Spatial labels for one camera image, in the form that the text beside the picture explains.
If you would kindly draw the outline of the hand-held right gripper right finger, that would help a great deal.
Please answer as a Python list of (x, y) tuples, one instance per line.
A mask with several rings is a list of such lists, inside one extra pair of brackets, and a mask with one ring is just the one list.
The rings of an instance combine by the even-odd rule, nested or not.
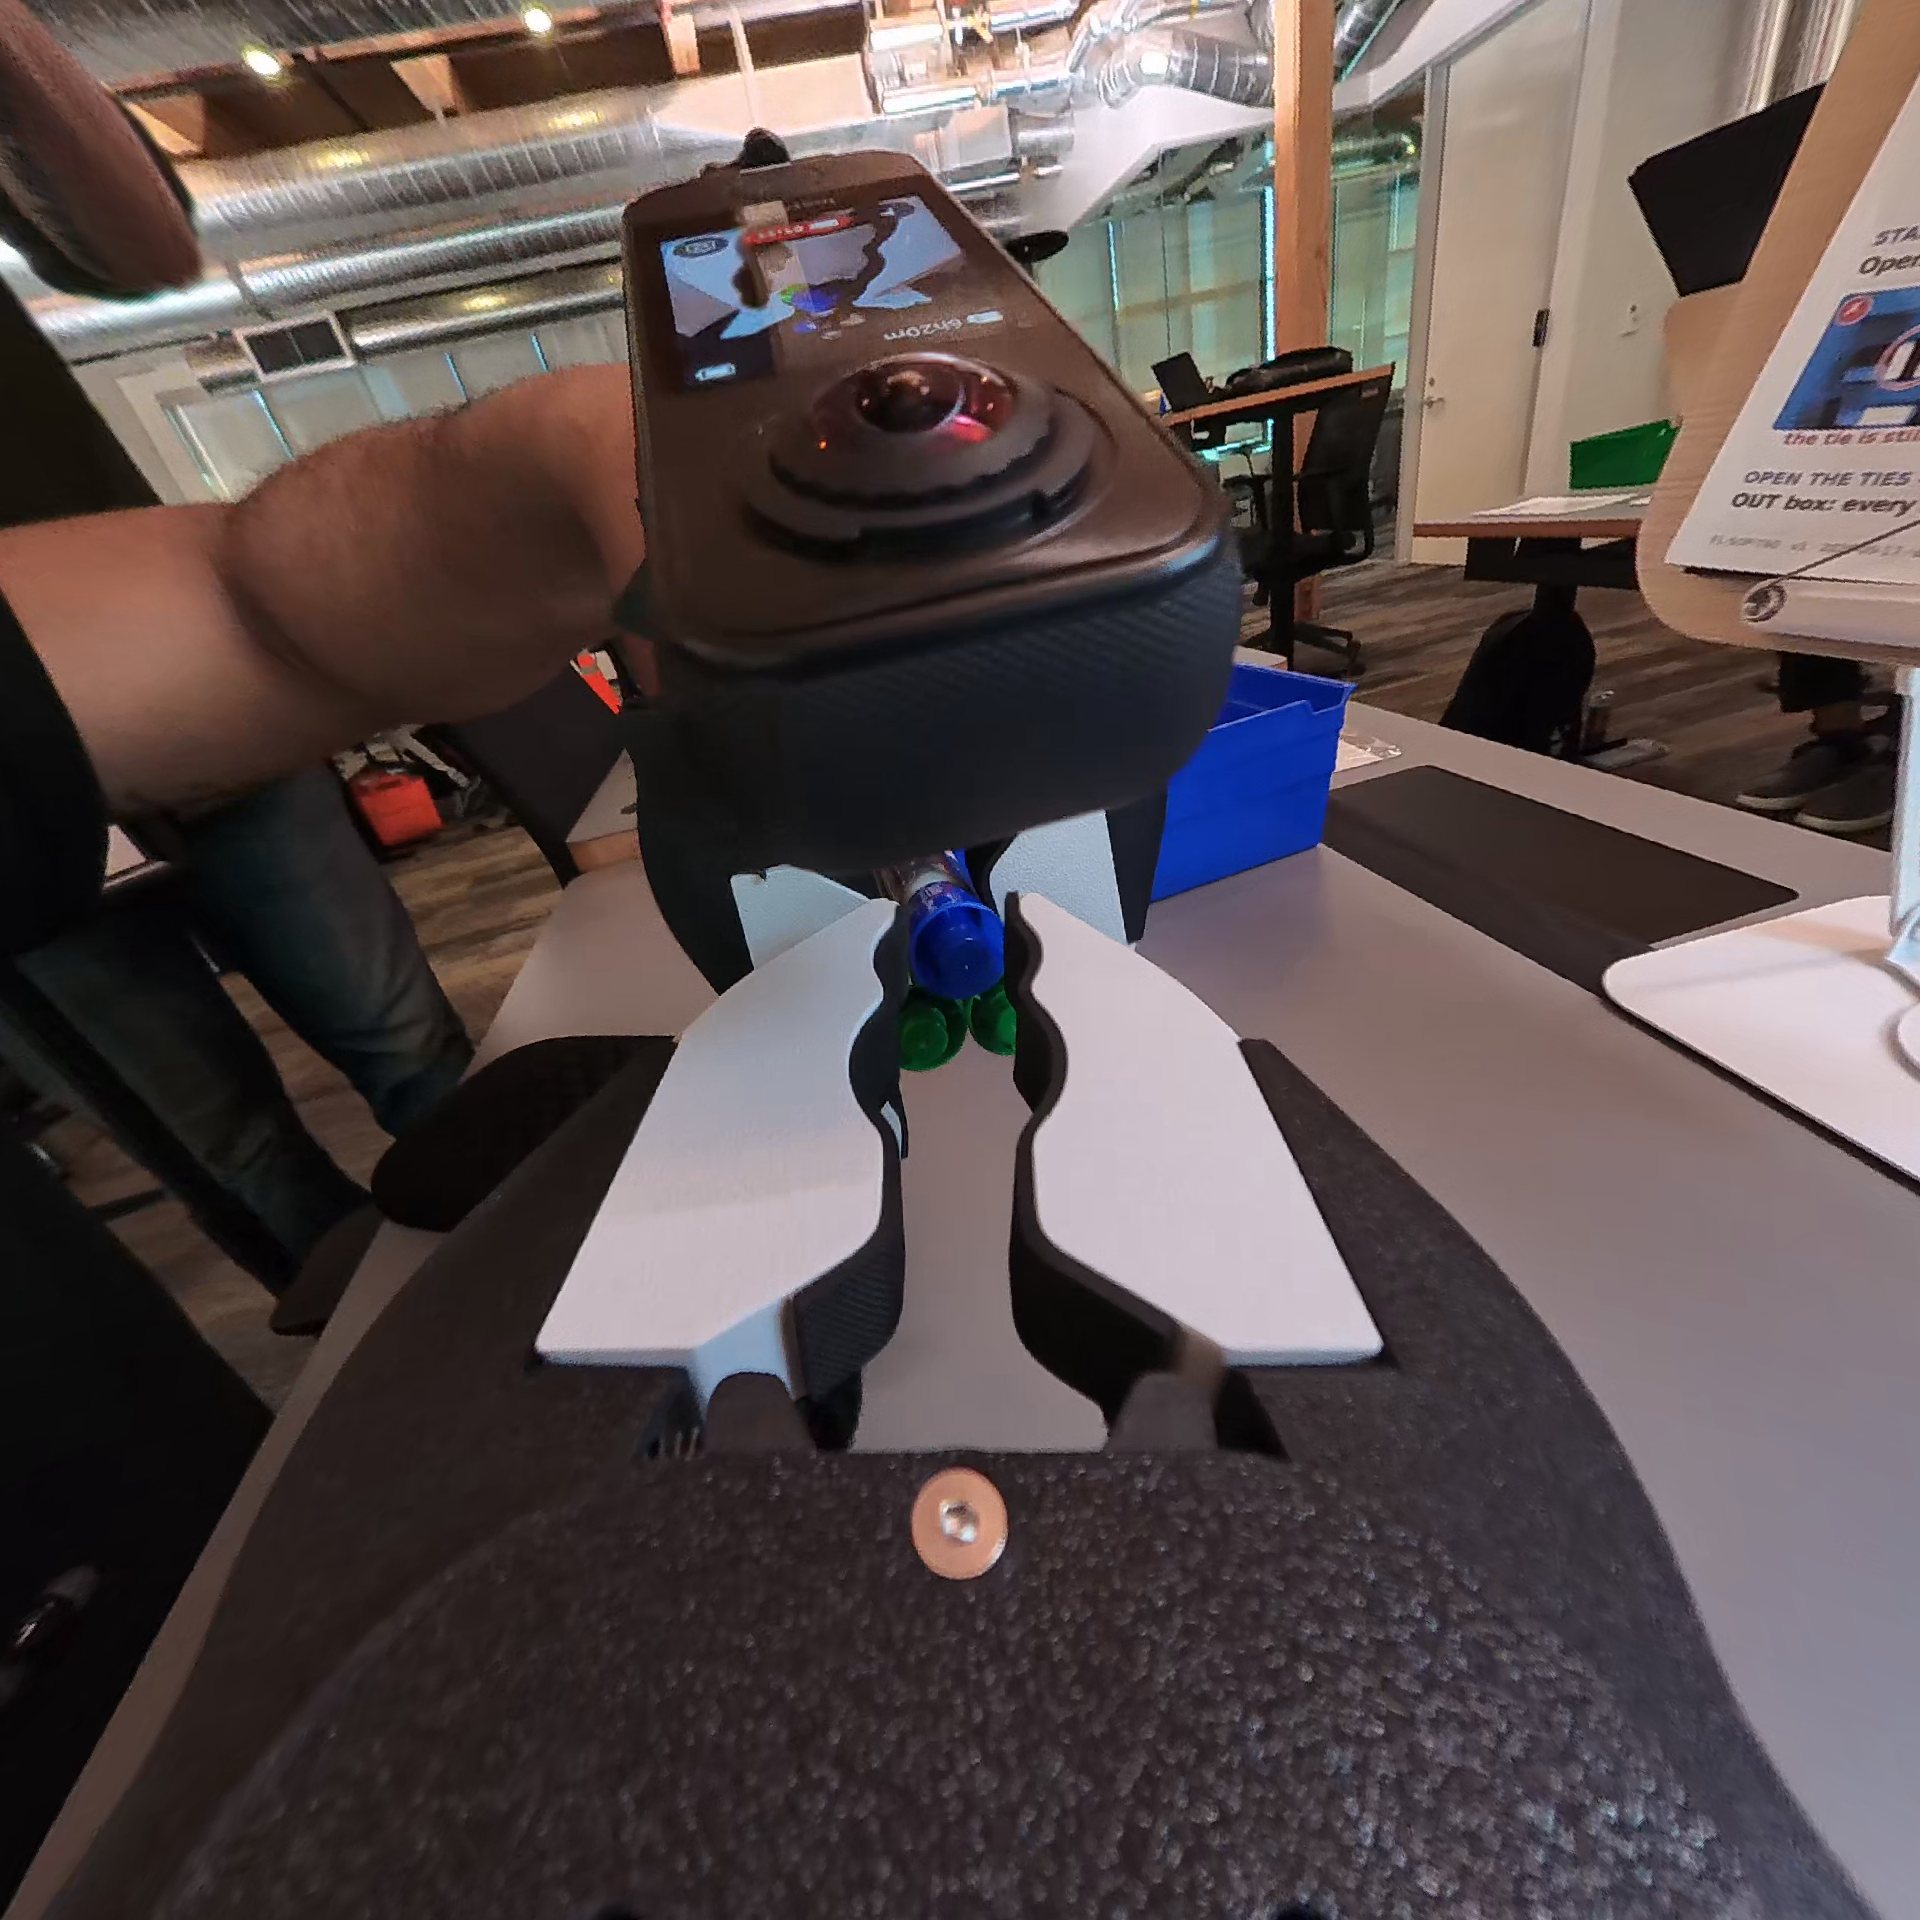
[(1102, 1417), (1140, 1382), (1385, 1356), (1249, 1048), (1139, 948), (1037, 894), (1005, 921), (1018, 1018), (1011, 1300), (1031, 1358)]

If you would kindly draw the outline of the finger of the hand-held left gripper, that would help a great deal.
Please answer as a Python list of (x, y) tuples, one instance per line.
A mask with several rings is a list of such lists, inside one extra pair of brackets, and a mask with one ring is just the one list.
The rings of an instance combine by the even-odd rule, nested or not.
[(885, 908), (889, 921), (895, 918), (893, 898), (869, 896), (844, 880), (797, 867), (737, 874), (730, 889), (749, 956), (747, 972), (737, 976), (737, 985), (847, 914)]
[(995, 908), (1043, 896), (1079, 921), (1139, 946), (1154, 891), (1164, 801), (1139, 801), (1020, 833), (995, 856)]

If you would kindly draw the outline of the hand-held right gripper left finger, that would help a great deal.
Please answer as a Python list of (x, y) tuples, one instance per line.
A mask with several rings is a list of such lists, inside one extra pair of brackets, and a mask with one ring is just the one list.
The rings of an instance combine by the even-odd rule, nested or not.
[(534, 1338), (555, 1366), (835, 1391), (902, 1297), (895, 908), (865, 898), (685, 1030)]

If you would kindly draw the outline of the blue dry erase marker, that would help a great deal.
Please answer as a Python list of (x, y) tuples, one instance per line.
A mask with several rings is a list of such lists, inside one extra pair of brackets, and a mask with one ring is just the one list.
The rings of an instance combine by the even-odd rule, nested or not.
[(882, 875), (906, 912), (913, 984), (942, 1002), (974, 1002), (1002, 984), (1002, 918), (975, 891), (957, 854), (921, 856)]

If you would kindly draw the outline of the person's left forearm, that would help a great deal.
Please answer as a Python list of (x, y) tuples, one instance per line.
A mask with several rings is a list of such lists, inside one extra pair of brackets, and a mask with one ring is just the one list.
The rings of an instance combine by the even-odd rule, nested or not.
[(105, 810), (183, 810), (611, 648), (643, 560), (630, 378), (537, 376), (362, 430), (231, 505), (5, 534), (5, 604)]

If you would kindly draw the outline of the wooden standing desk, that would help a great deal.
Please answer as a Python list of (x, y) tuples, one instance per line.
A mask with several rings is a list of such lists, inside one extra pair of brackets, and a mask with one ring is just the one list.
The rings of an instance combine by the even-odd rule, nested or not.
[(1249, 392), (1226, 401), (1212, 401), (1185, 411), (1158, 414), (1154, 425), (1182, 444), (1194, 442), (1195, 430), (1228, 430), (1230, 425), (1260, 423), (1267, 430), (1273, 454), (1273, 478), (1281, 473), (1299, 478), (1306, 440), (1297, 430), (1300, 419), (1317, 419), (1353, 398), (1370, 401), (1393, 394), (1395, 364), (1326, 376), (1292, 386)]

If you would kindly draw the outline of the black background office chair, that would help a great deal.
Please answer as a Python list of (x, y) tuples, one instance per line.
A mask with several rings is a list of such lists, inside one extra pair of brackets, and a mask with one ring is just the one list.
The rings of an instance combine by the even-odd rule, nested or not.
[(1287, 664), (1306, 641), (1345, 672), (1357, 676), (1364, 668), (1353, 634), (1300, 619), (1294, 604), (1300, 585), (1375, 554), (1372, 476), (1389, 401), (1382, 369), (1326, 394), (1287, 484), (1270, 480), (1265, 534), (1241, 548), (1241, 572), (1254, 584), (1254, 602), (1268, 609), (1265, 646)]

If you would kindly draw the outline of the orange bag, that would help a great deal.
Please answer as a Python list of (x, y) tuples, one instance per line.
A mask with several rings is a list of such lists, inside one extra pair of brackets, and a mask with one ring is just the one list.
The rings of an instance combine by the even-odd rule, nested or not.
[(442, 804), (423, 776), (371, 763), (340, 776), (354, 828), (381, 859), (398, 858), (444, 833)]

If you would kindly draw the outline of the person's blue jeans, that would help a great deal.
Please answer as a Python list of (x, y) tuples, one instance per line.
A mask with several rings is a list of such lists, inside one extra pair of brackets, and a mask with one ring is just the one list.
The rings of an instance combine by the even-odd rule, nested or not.
[(367, 1199), (299, 1118), (218, 969), (241, 975), (388, 1137), (459, 1086), (473, 1043), (329, 766), (175, 834), (178, 879), (94, 908), (17, 972), (251, 1215), (231, 1257), (278, 1295)]

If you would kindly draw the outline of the wooden pillar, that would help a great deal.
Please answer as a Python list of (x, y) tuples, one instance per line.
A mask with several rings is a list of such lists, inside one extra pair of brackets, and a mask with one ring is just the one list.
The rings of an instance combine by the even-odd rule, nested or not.
[(1270, 10), (1276, 291), (1282, 353), (1329, 344), (1333, 267), (1334, 2)]

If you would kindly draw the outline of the wooden background desk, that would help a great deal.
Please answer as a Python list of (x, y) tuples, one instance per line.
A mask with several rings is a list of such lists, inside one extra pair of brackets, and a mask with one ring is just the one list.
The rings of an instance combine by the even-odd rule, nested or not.
[(1650, 487), (1530, 497), (1454, 520), (1417, 520), (1414, 543), (1462, 543), (1460, 574), (1523, 585), (1543, 616), (1578, 612), (1589, 592), (1639, 592), (1639, 535)]

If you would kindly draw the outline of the white metal stand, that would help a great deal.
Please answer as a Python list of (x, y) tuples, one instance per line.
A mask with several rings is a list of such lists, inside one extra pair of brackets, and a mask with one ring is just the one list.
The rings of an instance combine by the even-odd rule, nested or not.
[(1917, 1179), (1917, 841), (1889, 896), (1811, 908), (1614, 963), (1614, 1009), (1815, 1129)]

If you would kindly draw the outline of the green plastic bin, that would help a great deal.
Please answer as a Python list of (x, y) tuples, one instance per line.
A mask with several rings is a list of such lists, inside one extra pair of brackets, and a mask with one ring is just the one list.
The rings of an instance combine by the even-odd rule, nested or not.
[(1567, 492), (1644, 492), (1657, 484), (1678, 440), (1678, 422), (1653, 419), (1567, 447)]

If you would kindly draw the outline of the person's black shirt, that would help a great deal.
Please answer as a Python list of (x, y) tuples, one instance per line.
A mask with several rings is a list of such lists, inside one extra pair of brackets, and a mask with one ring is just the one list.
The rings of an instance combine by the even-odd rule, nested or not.
[[(3, 291), (3, 527), (153, 503), (23, 303)], [(105, 793), (58, 689), (3, 607), (3, 953), (82, 919), (105, 883)]]

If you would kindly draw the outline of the instruction sheet board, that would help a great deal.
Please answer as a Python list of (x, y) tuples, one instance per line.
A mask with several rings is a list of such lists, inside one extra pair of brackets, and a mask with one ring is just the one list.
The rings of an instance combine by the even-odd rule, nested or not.
[(1639, 534), (1662, 624), (1916, 692), (1916, 6), (1862, 6)]

